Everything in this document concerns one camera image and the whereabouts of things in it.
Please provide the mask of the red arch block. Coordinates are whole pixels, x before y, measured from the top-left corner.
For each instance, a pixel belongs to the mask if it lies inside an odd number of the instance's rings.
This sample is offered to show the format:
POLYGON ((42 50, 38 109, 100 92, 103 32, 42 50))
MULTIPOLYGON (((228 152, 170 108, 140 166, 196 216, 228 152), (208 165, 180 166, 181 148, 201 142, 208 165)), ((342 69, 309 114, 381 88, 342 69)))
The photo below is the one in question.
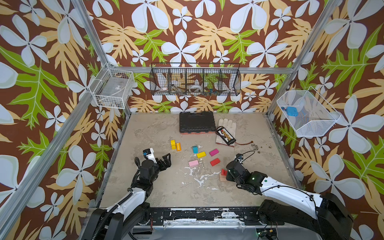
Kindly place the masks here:
POLYGON ((221 171, 221 175, 222 175, 222 176, 227 176, 227 174, 228 174, 228 171, 222 169, 222 171, 221 171))

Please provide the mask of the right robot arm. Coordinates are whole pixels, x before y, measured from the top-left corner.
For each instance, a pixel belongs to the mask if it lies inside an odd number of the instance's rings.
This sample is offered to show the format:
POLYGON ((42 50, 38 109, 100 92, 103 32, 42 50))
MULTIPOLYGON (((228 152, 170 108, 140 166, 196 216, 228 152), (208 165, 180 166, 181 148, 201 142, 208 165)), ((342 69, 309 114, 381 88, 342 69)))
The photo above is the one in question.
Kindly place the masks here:
POLYGON ((348 240, 354 219, 332 194, 306 192, 285 185, 266 174, 250 173, 237 160, 226 166, 226 179, 253 195, 265 196, 256 216, 264 224, 288 223, 311 230, 323 240, 348 240))

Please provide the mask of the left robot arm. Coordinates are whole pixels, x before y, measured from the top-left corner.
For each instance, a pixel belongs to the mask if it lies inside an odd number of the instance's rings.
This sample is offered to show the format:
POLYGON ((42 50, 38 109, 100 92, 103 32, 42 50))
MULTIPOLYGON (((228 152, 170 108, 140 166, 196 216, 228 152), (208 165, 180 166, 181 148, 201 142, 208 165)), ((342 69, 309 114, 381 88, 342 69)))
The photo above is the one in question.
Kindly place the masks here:
POLYGON ((95 209, 85 227, 81 240, 134 240, 133 228, 151 222, 151 206, 146 202, 159 173, 172 165, 171 154, 158 159, 152 149, 143 151, 144 161, 135 158, 137 171, 128 193, 108 208, 95 209))

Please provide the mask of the orange cylinder block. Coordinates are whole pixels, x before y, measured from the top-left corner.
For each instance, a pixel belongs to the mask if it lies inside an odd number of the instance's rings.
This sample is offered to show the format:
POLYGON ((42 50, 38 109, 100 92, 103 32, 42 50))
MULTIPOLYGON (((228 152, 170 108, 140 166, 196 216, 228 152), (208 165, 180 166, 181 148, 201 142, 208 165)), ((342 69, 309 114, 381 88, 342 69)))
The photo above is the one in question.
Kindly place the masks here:
POLYGON ((178 152, 182 150, 181 143, 176 143, 176 149, 178 152))

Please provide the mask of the yellow arch block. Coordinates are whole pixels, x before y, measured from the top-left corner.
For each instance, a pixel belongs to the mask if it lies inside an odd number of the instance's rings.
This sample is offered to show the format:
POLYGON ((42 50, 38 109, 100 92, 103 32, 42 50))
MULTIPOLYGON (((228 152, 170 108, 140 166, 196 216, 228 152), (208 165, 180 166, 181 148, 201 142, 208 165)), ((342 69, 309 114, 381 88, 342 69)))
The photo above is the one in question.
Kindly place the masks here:
POLYGON ((172 148, 172 150, 176 150, 177 149, 176 141, 175 140, 171 140, 171 148, 172 148))

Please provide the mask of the red rectangular block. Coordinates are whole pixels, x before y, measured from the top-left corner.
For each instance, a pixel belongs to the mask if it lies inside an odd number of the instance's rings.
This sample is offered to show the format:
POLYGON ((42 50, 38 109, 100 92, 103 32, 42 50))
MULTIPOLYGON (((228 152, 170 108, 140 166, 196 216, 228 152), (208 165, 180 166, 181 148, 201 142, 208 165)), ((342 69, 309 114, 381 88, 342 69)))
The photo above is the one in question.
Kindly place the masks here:
POLYGON ((214 167, 214 166, 218 165, 220 162, 221 162, 220 159, 216 158, 216 159, 210 161, 210 165, 212 167, 214 167))

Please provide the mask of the pink block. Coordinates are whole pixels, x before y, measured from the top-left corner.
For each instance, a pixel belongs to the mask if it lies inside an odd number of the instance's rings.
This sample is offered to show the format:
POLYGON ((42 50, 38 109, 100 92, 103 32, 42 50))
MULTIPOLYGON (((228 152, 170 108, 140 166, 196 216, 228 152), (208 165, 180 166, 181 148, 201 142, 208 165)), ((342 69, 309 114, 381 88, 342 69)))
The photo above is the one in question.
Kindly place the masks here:
POLYGON ((198 160, 189 161, 188 164, 190 168, 193 168, 199 165, 199 161, 198 160))

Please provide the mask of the magenta block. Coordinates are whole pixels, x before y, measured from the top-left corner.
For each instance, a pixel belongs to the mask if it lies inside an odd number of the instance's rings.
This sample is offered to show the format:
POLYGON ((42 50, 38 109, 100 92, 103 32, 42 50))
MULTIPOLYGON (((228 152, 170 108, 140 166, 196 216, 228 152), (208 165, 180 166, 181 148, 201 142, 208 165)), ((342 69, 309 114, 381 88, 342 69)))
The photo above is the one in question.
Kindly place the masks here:
POLYGON ((210 154, 211 157, 215 156, 215 155, 218 154, 218 153, 219 153, 219 150, 218 150, 218 149, 214 149, 214 150, 212 150, 212 151, 209 152, 209 154, 210 154))

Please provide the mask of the teal block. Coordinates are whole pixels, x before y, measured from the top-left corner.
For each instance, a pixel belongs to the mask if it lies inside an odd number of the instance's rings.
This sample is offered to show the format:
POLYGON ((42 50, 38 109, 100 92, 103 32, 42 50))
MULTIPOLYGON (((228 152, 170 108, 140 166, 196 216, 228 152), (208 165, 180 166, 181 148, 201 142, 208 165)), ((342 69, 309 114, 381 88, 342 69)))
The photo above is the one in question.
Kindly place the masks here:
POLYGON ((198 150, 197 146, 193 146, 193 153, 194 154, 198 154, 199 153, 199 150, 198 150))

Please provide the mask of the yellow rectangular block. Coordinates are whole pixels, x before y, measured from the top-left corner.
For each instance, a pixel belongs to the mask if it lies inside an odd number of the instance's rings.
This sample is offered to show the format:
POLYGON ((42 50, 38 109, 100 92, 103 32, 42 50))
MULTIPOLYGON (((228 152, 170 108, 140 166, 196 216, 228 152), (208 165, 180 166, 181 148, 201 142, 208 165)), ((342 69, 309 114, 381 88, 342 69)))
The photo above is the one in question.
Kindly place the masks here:
POLYGON ((206 156, 206 152, 197 153, 197 158, 201 159, 206 156))

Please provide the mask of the black battery holder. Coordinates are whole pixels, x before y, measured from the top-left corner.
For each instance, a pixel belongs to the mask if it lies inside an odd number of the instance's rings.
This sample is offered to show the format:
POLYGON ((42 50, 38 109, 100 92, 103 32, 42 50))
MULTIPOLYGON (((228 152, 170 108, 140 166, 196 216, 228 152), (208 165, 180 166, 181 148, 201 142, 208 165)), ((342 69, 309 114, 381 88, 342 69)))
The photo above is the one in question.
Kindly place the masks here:
POLYGON ((216 144, 232 146, 235 144, 235 137, 223 126, 216 129, 216 144))

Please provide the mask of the black tool case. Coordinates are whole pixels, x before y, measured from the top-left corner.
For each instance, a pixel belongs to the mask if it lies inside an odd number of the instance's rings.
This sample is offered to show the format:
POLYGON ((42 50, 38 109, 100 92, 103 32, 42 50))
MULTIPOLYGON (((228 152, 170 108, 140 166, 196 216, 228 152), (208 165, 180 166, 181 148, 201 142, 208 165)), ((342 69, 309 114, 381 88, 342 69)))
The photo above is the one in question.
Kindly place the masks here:
POLYGON ((214 113, 211 111, 200 113, 182 112, 179 114, 179 122, 181 134, 214 133, 217 128, 214 113))

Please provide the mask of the beige work glove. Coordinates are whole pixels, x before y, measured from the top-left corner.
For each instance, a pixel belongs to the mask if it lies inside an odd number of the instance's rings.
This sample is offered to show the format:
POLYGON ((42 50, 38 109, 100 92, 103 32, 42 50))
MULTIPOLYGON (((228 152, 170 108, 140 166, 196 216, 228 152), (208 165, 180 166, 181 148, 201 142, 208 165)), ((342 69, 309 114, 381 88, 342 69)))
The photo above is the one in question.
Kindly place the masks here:
POLYGON ((235 146, 237 124, 233 120, 219 119, 216 135, 216 144, 235 146))

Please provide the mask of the blue object in basket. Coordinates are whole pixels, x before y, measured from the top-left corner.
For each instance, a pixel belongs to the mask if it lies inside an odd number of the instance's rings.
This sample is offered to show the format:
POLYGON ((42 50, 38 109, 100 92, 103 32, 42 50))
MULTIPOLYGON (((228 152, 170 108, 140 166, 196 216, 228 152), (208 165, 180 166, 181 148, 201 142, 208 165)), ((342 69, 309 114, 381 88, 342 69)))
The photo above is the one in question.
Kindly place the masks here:
POLYGON ((297 108, 295 108, 295 107, 286 107, 285 112, 290 117, 297 117, 299 115, 299 112, 298 112, 297 108))

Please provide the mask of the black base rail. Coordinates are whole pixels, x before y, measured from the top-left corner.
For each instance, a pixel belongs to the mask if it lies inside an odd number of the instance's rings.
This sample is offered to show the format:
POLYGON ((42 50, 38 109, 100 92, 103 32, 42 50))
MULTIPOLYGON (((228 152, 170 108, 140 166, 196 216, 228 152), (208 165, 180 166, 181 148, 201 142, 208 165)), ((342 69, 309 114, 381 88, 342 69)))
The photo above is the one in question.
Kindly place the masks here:
POLYGON ((259 207, 217 208, 151 208, 148 226, 164 226, 166 221, 187 220, 192 223, 223 223, 231 220, 245 226, 261 226, 268 223, 267 217, 258 214, 259 207))

